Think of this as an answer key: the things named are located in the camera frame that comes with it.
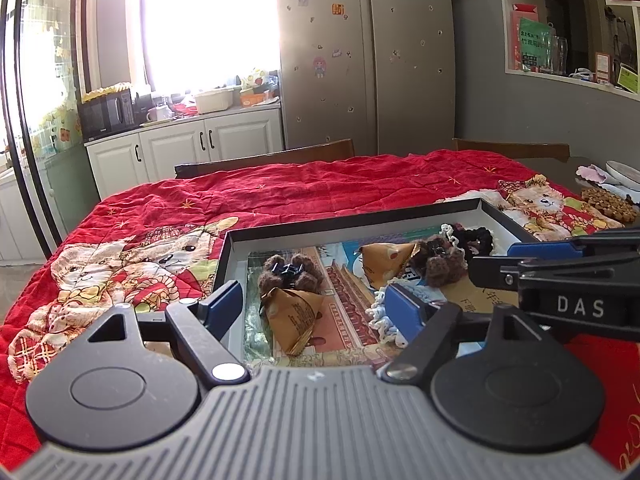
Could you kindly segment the light blue crochet scrunchie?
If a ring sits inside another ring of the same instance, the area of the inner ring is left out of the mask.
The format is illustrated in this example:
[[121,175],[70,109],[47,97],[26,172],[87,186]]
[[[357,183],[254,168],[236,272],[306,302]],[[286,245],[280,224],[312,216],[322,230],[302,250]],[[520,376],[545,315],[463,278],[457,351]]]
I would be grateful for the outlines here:
[[386,287],[374,293],[374,301],[366,310],[366,315],[369,318],[368,326],[378,335],[379,342],[405,349],[409,344],[408,340],[402,336],[402,333],[387,315],[385,298]]

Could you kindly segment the black crochet scrunchie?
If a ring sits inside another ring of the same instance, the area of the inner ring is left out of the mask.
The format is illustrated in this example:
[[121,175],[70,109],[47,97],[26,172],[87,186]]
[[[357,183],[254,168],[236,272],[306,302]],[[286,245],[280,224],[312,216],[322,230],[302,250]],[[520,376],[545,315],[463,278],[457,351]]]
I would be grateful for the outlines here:
[[465,229],[460,223],[445,223],[440,228],[440,234],[464,252],[466,262],[476,256],[488,257],[494,250],[494,237],[484,226]]

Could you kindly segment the brown paper triangular packet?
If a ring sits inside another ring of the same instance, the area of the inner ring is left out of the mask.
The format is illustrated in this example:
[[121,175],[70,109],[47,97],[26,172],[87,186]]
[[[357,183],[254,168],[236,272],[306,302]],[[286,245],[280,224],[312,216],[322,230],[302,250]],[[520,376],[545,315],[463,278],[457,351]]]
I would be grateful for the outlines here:
[[373,243],[359,248],[362,270],[373,289],[384,287],[397,278],[416,251],[416,243]]

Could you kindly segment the brown fuzzy hair claw clip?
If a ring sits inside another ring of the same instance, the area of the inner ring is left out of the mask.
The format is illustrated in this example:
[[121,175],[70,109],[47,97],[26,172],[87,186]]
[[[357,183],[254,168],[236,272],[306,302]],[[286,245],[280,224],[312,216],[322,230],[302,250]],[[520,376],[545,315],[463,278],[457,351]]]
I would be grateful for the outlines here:
[[310,257],[298,252],[291,258],[275,254],[262,266],[258,278],[260,294],[265,296],[274,288],[320,292],[323,274]]

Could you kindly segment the brown nuts pile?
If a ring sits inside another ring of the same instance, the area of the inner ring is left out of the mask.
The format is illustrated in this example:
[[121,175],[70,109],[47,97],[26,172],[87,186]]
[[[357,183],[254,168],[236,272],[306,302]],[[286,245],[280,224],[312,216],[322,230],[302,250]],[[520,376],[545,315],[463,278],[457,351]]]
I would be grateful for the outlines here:
[[638,211],[628,200],[623,200],[603,188],[583,188],[580,197],[605,217],[620,223],[633,224],[638,218]]

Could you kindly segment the pink cloth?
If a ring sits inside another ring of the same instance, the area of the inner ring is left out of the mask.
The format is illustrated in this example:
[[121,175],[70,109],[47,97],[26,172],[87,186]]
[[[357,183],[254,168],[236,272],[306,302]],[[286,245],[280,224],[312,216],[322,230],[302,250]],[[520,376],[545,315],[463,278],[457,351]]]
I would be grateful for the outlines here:
[[615,178],[596,165],[579,166],[576,169],[576,176],[595,185],[618,185],[618,181]]

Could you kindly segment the red teddy bear quilt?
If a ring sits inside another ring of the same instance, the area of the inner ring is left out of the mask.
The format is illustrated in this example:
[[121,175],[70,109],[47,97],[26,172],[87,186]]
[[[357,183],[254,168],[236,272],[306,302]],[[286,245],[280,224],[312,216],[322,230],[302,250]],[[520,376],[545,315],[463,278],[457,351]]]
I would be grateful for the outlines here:
[[532,243],[623,229],[519,162],[474,151],[218,171],[104,200],[2,326],[2,477],[637,478],[638,341],[541,323],[517,290],[487,313],[457,304],[457,353],[429,384],[384,382],[396,356],[237,358],[250,372],[239,385],[203,385],[180,360],[165,310],[223,285],[228,232],[469,198]]

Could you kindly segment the dark wooden chair right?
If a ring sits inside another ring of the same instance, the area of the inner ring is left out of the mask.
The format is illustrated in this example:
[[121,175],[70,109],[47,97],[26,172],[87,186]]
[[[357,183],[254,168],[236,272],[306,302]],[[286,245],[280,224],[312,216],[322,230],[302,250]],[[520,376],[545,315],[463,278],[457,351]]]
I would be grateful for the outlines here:
[[570,159],[570,146],[562,143],[511,143],[453,138],[452,144],[456,151],[484,151],[512,159],[551,158],[559,162]]

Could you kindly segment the dark wooden chair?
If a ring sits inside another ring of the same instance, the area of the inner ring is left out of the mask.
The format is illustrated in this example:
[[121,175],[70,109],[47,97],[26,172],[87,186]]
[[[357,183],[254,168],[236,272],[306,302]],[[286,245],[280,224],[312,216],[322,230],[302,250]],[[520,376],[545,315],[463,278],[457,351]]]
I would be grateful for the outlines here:
[[484,151],[512,159],[551,158],[559,162],[570,159],[570,146],[562,143],[511,143],[453,138],[452,144],[456,151]]
[[218,162],[190,162],[190,164],[175,166],[175,174],[177,179],[191,179],[213,174],[216,171],[231,171],[273,164],[335,162],[354,156],[355,149],[352,140],[345,139],[265,155],[218,160]]

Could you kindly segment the white plate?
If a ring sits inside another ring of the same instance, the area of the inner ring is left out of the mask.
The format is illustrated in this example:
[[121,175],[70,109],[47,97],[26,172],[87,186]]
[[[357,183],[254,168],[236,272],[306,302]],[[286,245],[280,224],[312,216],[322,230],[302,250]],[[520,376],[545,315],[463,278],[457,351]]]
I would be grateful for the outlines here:
[[634,167],[623,164],[622,162],[616,162],[615,160],[608,160],[605,164],[608,173],[621,185],[626,186],[633,191],[640,191],[640,170]]

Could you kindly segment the white mug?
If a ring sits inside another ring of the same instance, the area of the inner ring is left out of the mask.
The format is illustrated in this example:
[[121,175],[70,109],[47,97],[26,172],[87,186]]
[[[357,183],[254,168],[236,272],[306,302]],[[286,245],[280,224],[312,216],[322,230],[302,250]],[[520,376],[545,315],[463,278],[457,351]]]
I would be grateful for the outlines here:
[[146,113],[147,122],[166,122],[173,117],[174,111],[167,104],[150,108]]

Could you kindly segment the white tub on counter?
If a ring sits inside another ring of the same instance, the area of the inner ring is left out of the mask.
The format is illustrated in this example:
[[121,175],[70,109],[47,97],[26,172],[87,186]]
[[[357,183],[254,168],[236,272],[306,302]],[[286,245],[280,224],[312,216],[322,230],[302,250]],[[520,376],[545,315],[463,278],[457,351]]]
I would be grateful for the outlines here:
[[223,112],[233,105],[235,88],[221,87],[214,90],[198,92],[194,96],[194,102],[198,114]]

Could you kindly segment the orange bowl on counter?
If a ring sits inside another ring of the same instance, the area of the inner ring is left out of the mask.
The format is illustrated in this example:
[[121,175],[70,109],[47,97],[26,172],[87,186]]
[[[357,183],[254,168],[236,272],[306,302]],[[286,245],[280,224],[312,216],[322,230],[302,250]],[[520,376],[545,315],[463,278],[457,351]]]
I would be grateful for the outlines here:
[[253,89],[245,89],[240,92],[242,107],[251,107],[265,103],[273,98],[272,91],[255,92]]

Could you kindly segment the stainless double-door refrigerator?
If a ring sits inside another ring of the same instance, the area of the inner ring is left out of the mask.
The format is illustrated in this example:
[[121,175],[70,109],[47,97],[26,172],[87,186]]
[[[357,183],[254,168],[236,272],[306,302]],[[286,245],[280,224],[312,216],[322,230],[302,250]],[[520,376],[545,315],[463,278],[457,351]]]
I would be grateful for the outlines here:
[[426,154],[454,136],[451,0],[278,0],[284,142]]

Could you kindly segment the glass sliding door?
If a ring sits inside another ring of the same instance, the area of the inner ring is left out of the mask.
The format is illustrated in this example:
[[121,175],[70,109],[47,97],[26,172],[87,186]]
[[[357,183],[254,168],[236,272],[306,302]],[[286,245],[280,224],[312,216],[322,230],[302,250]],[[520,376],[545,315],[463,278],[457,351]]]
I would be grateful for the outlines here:
[[93,0],[1,0],[1,263],[43,263],[99,203],[79,107]]

